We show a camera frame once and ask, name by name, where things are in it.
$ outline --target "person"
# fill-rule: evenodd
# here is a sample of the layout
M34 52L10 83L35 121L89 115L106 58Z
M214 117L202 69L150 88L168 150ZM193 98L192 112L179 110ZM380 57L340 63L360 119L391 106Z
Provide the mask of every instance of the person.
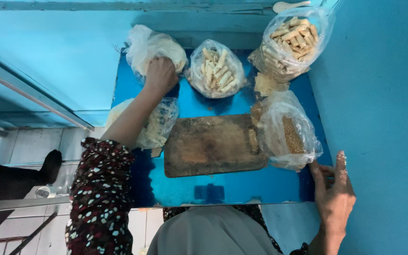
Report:
M150 62L139 95L110 126L101 139L85 138L86 148L72 184L72 210L65 228L67 254L131 254L128 231L131 208L131 149L150 113L178 78L172 61ZM339 152L336 168L310 165L315 181L315 201L320 229L309 246L291 254L337 254L355 202ZM268 234L258 206L197 206L164 210L165 223L148 250L155 254L282 254Z
M61 164L61 152L52 150L39 171L0 165L0 200L23 199L34 186L53 184ZM0 211L0 225L13 211Z

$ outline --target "wrist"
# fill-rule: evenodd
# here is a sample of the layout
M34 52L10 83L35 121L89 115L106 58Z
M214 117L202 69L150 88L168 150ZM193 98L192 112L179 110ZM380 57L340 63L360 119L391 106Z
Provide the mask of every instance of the wrist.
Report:
M345 233L330 232L321 226L318 235L321 237L323 254L337 255Z
M146 100L155 101L158 103L162 100L166 93L152 86L144 86L139 95L145 97Z

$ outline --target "black sock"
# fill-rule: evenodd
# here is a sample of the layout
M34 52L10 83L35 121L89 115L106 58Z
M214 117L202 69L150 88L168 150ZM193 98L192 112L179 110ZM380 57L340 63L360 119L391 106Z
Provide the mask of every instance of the black sock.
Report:
M56 177L58 177L58 172L60 170L62 164L62 154L58 150L52 150L45 158L43 162L43 166L39 171L42 173L47 183L53 184L56 181Z

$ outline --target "blue metal tabletop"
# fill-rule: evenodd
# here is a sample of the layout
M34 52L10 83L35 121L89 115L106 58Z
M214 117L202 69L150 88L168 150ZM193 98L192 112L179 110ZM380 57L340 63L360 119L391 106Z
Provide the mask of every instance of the blue metal tabletop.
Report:
M190 57L193 50L185 51ZM249 113L256 102L253 88L257 70L247 60L251 50L233 51L241 60L252 85L228 98L209 99L181 77L179 84L170 92L175 94L172 96L178 96L179 118ZM142 85L133 75L122 53L111 107L136 97L141 89ZM324 153L318 159L319 163L332 165L308 74L304 73L292 80L290 89L314 124L316 136L322 143ZM258 171L168 178L164 173L163 153L157 158L150 157L150 150L136 149L133 153L136 157L131 169L134 207L314 201L314 182L308 167L299 173L268 166Z

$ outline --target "white plastic bag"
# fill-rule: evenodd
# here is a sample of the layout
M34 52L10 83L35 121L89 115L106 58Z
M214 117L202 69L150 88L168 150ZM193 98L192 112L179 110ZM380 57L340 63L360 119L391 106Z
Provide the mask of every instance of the white plastic bag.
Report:
M307 19L309 21L309 25L306 28L308 31L312 25L317 30L317 41L312 46L309 47L307 42L305 45L300 44L300 47L295 47L297 50L300 48L300 51L303 50L303 52L309 48L309 52L306 55L298 58L297 56L300 54L294 55L297 53L291 47L292 40L295 40L296 37L284 40L286 45L282 44L282 39L276 42L272 38L273 32L280 31L281 25L284 22L290 22L294 17L299 20ZM261 46L254 50L248 59L264 75L274 78L281 83L290 81L300 74L307 72L309 66L319 57L330 39L334 23L335 17L333 12L325 7L299 7L280 12L270 21L264 30ZM301 33L299 33L299 36L300 39L305 38Z
M274 92L262 101L262 111L259 147L274 166L299 171L322 155L314 126L292 91Z
M106 120L105 130L121 115L134 98L126 99L110 110ZM136 147L141 149L153 149L162 147L179 116L177 98L163 98L158 106L152 111L147 119L147 124L141 130Z
M203 53L203 49L212 54L217 53L217 57L221 57L223 52L226 51L227 55L225 57L224 66L227 66L228 70L222 73L224 77L225 74L230 74L233 84L229 83L227 87L220 87L218 82L216 82L215 87L210 87L207 84L206 73L203 72L206 65L206 57ZM225 98L237 93L245 84L245 72L243 71L242 63L238 57L225 45L218 43L217 41L207 39L201 45L196 48L190 57L190 70L187 73L187 78L191 86L197 89L202 95L207 98Z
M157 33L144 25L135 25L128 31L127 43L130 46L124 50L127 63L141 80L146 76L149 61L154 57L170 58L176 73L182 72L188 62L184 49L171 36Z

